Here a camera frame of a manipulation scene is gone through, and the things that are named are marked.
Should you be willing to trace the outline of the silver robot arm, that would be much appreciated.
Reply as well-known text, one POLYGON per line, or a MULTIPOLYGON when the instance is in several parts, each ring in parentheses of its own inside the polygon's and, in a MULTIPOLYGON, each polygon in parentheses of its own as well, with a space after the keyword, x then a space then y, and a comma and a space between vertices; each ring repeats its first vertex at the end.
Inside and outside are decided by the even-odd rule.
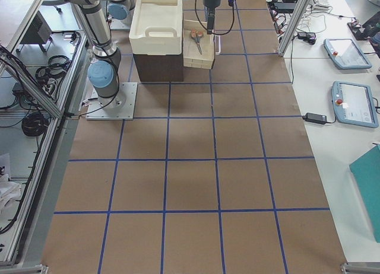
POLYGON ((87 71, 100 107, 113 109, 123 102, 118 75, 121 52, 112 41, 110 27, 99 1, 90 5, 72 4, 72 9, 91 43, 95 61, 87 71))

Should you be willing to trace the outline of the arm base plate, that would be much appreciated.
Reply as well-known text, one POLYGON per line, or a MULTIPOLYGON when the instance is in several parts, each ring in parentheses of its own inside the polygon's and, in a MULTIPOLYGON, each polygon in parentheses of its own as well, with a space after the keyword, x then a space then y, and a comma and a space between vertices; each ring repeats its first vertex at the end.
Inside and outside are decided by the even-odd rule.
POLYGON ((110 99, 98 98, 93 88, 91 98, 85 115, 87 120, 132 120, 134 118, 135 101, 137 97, 138 82, 122 82, 116 98, 106 106, 110 99))

